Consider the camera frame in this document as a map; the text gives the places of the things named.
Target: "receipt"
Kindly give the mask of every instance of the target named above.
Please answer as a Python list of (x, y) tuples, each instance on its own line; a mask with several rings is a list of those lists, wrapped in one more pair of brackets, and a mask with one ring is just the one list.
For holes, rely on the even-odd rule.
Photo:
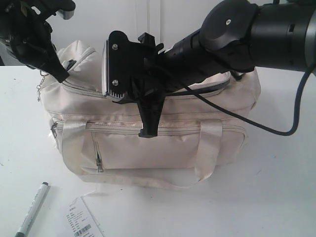
[(82, 197), (67, 206), (64, 214), (66, 226), (61, 236), (69, 237), (104, 237), (93, 220)]

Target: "bag strap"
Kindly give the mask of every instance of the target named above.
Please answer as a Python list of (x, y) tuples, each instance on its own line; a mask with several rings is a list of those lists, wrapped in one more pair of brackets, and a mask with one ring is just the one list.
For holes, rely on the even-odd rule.
[(134, 175), (124, 175), (120, 170), (106, 169), (100, 174), (91, 174), (82, 170), (80, 157), (84, 141), (86, 121), (66, 121), (62, 136), (63, 160), (73, 173), (86, 182), (111, 183), (121, 185), (136, 185), (141, 187), (181, 190), (209, 178), (216, 166), (222, 137), (222, 123), (220, 120), (201, 121), (200, 140), (197, 148), (195, 173), (197, 181), (188, 186), (178, 186), (167, 181)]

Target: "zipper pull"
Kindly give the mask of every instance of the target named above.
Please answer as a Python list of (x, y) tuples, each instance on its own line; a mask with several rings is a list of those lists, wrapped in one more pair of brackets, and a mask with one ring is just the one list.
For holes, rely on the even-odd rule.
[(97, 167), (98, 173), (103, 173), (102, 160), (100, 159), (99, 153), (97, 154)]
[(57, 137), (57, 132), (56, 132), (56, 127), (57, 127), (57, 122), (53, 123), (50, 127), (51, 133), (53, 134), (54, 138)]
[(42, 76), (41, 78), (41, 81), (39, 83), (39, 85), (37, 85), (36, 89), (38, 90), (38, 102), (40, 101), (40, 90), (41, 90), (41, 86), (43, 85), (45, 79), (46, 79), (46, 76), (48, 76), (49, 74), (43, 74), (42, 71), (39, 72), (40, 75)]

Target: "white table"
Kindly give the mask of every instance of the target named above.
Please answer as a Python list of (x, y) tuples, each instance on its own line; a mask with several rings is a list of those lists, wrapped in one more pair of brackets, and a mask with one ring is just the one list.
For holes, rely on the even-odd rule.
[[(287, 130), (302, 73), (259, 69), (262, 95), (251, 118)], [(37, 71), (0, 67), (0, 230), (12, 237), (39, 185), (51, 185), (30, 237), (58, 236), (61, 209), (95, 190), (63, 164), (37, 102)], [(235, 163), (174, 192), (103, 185), (86, 203), (106, 237), (316, 236), (316, 80), (307, 83), (298, 132), (278, 137), (248, 127)]]

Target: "cream fabric bag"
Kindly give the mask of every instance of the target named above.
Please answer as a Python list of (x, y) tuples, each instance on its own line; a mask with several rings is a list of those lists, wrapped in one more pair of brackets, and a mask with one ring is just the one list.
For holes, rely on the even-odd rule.
[[(46, 76), (39, 97), (64, 163), (87, 182), (158, 188), (190, 186), (208, 178), (216, 165), (234, 161), (247, 137), (244, 122), (192, 95), (167, 97), (158, 137), (139, 138), (136, 104), (119, 105), (102, 95), (102, 60), (92, 47), (76, 41), (59, 52), (70, 77), (62, 84)], [(192, 89), (228, 82), (205, 93), (208, 100), (242, 116), (256, 104), (256, 71), (236, 81), (230, 73), (206, 79)]]

